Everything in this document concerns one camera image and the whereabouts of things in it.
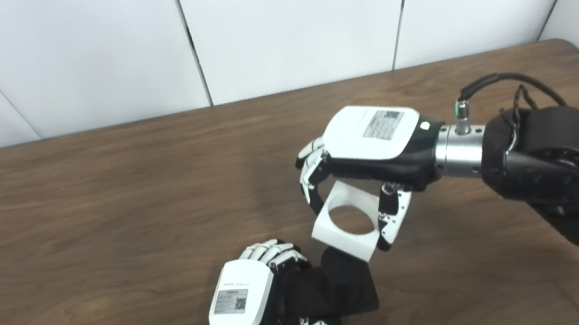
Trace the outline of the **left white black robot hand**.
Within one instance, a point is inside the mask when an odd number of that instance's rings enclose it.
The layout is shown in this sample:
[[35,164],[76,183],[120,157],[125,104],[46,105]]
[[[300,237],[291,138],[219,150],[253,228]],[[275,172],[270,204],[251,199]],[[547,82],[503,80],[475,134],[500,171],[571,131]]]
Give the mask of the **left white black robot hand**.
[[337,315],[279,315],[284,280],[311,264],[296,244],[270,239],[224,264],[209,310],[210,325],[342,325]]

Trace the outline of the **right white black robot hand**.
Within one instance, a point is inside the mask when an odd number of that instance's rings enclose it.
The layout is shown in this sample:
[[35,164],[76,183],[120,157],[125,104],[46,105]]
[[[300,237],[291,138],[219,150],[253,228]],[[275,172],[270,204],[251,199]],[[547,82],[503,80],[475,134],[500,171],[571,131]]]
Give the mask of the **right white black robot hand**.
[[346,106],[323,135],[298,152],[301,192],[315,213],[323,208],[318,186],[329,176],[381,182],[378,202],[380,251],[393,247],[414,191],[440,178],[435,147],[444,122],[410,107]]

